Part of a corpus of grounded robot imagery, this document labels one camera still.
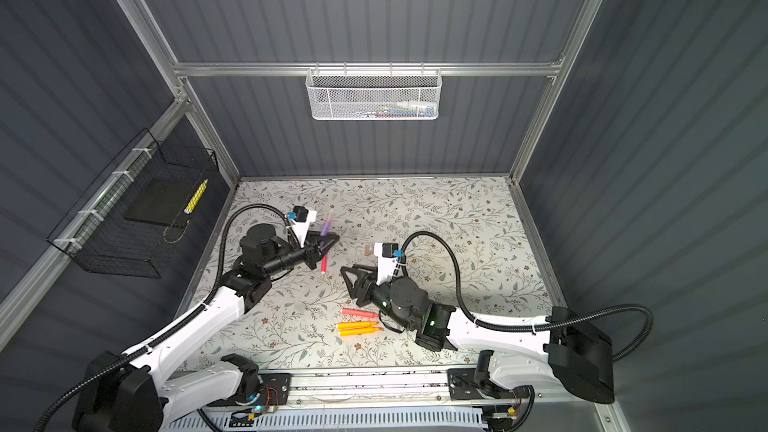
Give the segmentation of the purple highlighter pen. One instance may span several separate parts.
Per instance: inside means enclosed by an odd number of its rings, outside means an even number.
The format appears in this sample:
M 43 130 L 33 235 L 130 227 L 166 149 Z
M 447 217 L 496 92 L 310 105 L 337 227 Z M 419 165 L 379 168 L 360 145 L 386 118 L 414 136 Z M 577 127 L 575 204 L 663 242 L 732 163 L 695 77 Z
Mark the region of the purple highlighter pen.
M 332 222 L 332 214 L 329 213 L 325 219 L 324 225 L 320 232 L 321 241 L 319 242 L 320 251 L 325 253 L 329 247 L 333 244 L 333 237 L 330 233 Z

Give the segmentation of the red-pink highlighter pen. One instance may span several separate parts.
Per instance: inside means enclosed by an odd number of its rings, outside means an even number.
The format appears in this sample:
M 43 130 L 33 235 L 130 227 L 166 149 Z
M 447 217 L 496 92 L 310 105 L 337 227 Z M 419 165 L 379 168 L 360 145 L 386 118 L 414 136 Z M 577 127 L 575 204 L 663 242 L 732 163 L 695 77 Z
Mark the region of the red-pink highlighter pen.
M 342 314 L 351 316 L 351 317 L 366 318 L 366 319 L 379 318 L 378 312 L 371 312 L 371 311 L 351 309 L 351 308 L 342 308 L 341 311 L 342 311 Z

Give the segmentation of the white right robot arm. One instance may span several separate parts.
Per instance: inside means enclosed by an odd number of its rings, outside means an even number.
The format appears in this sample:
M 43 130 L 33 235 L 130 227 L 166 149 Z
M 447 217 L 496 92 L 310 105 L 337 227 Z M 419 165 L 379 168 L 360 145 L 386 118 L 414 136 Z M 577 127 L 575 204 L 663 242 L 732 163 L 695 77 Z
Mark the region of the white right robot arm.
M 477 351 L 474 383 L 486 396 L 559 383 L 589 402 L 615 400 L 612 341 L 587 322 L 543 331 L 537 324 L 546 321 L 544 316 L 507 317 L 508 326 L 522 330 L 494 331 L 454 306 L 431 300 L 410 278 L 378 283 L 377 269 L 361 264 L 343 266 L 340 274 L 358 306 L 375 306 L 380 316 L 397 325 L 396 331 L 414 332 L 420 347 L 432 352 Z

